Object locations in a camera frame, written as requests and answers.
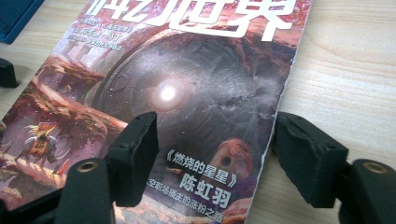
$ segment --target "magazine cover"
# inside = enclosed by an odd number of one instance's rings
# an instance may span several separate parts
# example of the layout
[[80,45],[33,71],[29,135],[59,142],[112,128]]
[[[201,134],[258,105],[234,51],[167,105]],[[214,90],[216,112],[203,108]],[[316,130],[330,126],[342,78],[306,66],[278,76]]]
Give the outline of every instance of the magazine cover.
[[160,153],[118,223],[244,223],[310,0],[91,0],[0,125],[9,210],[158,113]]

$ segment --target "magazine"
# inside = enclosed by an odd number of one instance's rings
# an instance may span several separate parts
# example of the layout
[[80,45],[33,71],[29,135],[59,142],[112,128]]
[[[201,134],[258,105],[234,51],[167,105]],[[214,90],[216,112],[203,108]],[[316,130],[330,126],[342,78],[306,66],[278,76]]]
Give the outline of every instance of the magazine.
[[118,223],[244,223],[310,0],[91,0],[2,120],[9,210],[158,113],[142,202]]

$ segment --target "wood grain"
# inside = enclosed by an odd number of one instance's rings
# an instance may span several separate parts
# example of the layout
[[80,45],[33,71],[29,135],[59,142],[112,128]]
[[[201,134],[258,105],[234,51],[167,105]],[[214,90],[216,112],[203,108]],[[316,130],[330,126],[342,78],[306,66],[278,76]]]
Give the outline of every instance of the wood grain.
[[[85,4],[47,0],[12,45],[0,45],[20,82],[0,89],[1,118]],[[349,161],[396,168],[396,1],[315,0],[280,110],[348,147]],[[337,223],[338,207],[306,204],[269,151],[248,223]]]

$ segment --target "glowing light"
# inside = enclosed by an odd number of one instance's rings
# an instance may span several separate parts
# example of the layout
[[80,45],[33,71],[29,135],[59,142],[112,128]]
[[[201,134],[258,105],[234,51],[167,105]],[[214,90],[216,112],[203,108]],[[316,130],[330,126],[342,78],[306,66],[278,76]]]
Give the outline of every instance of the glowing light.
[[161,98],[165,101],[172,100],[176,95],[176,91],[172,87],[166,87],[161,91]]

